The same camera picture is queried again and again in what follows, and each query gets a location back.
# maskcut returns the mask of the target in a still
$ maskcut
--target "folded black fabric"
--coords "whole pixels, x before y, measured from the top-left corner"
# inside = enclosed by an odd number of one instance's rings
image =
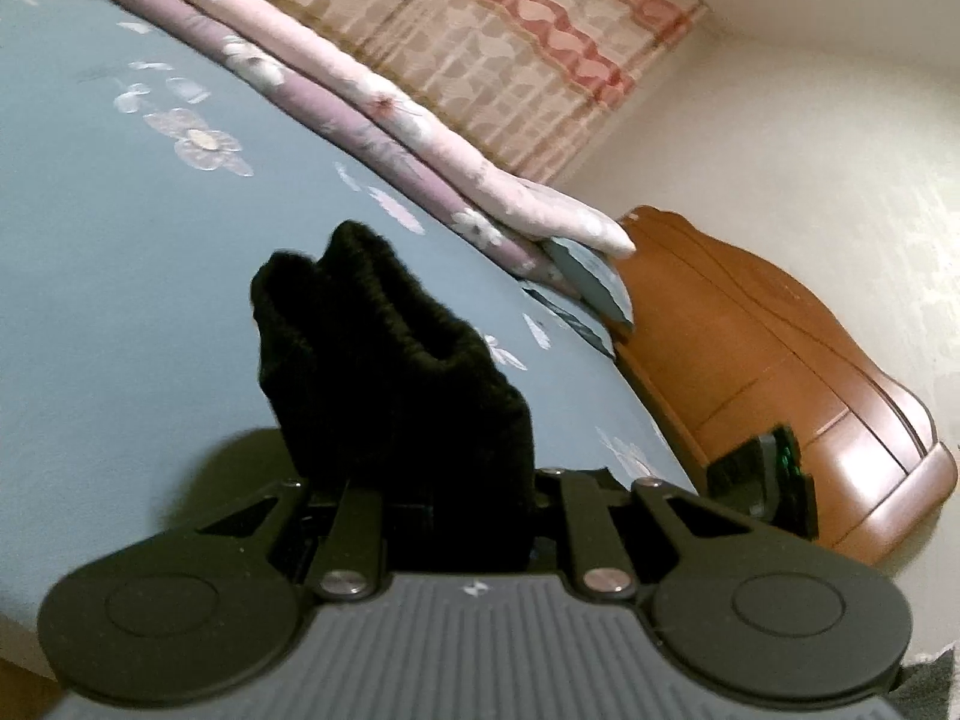
[[[260,385],[299,473],[432,507],[435,561],[510,570],[529,555],[533,431],[483,338],[371,229],[318,262],[277,252],[251,284]]]

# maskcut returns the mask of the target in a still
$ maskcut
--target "blue bed sheet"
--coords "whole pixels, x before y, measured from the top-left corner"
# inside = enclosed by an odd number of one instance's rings
[[[106,0],[0,0],[0,79],[1,615],[32,629],[65,572],[291,470],[248,284],[346,218],[487,337],[539,466],[691,488],[610,359],[164,32]]]

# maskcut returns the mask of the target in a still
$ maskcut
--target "white logo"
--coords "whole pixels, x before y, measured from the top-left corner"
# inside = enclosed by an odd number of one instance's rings
[[[473,584],[465,584],[461,587],[462,591],[467,595],[472,595],[474,598],[479,598],[481,595],[490,592],[490,585],[480,581],[479,579],[473,580]]]

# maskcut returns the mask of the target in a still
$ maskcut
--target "curtain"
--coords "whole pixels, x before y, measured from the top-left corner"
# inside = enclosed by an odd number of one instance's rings
[[[268,0],[516,175],[546,181],[683,39],[700,0]]]

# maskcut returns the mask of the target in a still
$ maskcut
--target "silver bolt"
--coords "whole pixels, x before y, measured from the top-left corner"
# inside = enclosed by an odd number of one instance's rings
[[[633,583],[630,574],[619,568],[592,568],[584,574],[584,584],[593,592],[623,592]]]
[[[359,571],[336,569],[320,580],[320,587],[330,595],[352,596],[367,589],[367,578]]]

